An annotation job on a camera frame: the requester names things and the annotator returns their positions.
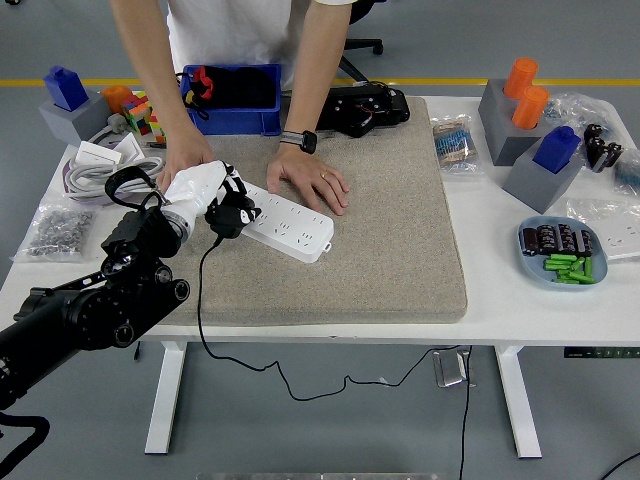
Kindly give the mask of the person's right hand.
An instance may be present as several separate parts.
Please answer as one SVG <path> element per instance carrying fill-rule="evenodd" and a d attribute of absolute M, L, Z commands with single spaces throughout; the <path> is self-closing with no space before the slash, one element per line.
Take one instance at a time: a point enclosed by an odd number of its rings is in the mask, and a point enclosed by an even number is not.
<path fill-rule="evenodd" d="M 215 154 L 206 137 L 190 121 L 172 126 L 165 133 L 166 162 L 157 178 L 157 184 L 163 193 L 168 190 L 179 172 L 215 160 Z"/>

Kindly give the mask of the person's left hand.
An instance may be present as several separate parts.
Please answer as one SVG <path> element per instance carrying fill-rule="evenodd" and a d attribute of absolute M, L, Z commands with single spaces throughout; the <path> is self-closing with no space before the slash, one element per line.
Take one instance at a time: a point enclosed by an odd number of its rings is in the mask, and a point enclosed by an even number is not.
<path fill-rule="evenodd" d="M 349 184 L 343 174 L 326 164 L 315 154 L 304 153 L 298 146 L 280 143 L 267 167 L 267 190 L 277 194 L 282 181 L 293 185 L 306 205 L 321 210 L 323 200 L 336 215 L 343 215 L 349 206 Z"/>

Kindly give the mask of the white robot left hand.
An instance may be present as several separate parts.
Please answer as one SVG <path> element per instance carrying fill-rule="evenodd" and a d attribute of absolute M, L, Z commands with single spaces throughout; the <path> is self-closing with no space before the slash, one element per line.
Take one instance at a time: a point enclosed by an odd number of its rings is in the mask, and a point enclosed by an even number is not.
<path fill-rule="evenodd" d="M 254 222 L 262 213 L 248 197 L 236 168 L 223 161 L 197 165 L 179 172 L 165 194 L 161 208 L 168 219 L 194 227 L 203 217 L 211 227 L 239 227 Z"/>

